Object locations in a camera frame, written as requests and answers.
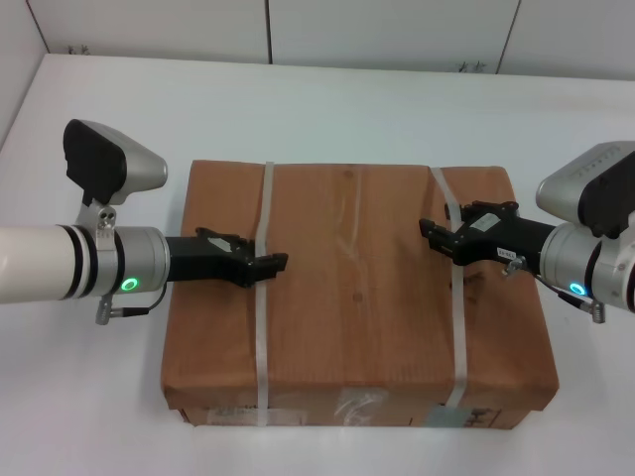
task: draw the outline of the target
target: white table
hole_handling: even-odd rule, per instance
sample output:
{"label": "white table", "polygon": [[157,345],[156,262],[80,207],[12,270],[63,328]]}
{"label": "white table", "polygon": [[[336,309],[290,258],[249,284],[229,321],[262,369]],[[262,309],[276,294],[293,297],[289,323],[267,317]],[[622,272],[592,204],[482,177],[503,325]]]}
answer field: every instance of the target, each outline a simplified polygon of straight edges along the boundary
{"label": "white table", "polygon": [[[2,225],[71,223],[71,118],[103,122],[164,157],[161,190],[120,224],[179,232],[195,159],[500,165],[525,217],[540,180],[596,143],[635,139],[635,83],[47,56],[0,155]],[[561,379],[513,431],[199,427],[159,387],[168,299],[94,324],[96,301],[0,307],[2,474],[632,473],[635,318],[591,324],[541,290]]]}

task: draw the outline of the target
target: cardboard box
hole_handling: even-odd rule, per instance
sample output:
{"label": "cardboard box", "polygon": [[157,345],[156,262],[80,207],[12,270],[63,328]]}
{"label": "cardboard box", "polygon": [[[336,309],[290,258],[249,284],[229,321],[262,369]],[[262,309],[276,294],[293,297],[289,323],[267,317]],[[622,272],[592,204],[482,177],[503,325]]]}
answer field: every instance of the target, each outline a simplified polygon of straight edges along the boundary
{"label": "cardboard box", "polygon": [[[183,235],[253,238],[263,174],[193,163]],[[514,199],[503,169],[444,175],[460,203]],[[444,205],[427,167],[275,166],[267,250],[289,263],[267,288],[270,424],[449,424],[437,416],[454,379],[450,259],[418,227],[445,223]],[[558,389],[535,281],[501,269],[465,268],[460,425],[511,428]],[[175,284],[162,386],[193,424],[255,423],[254,290]]]}

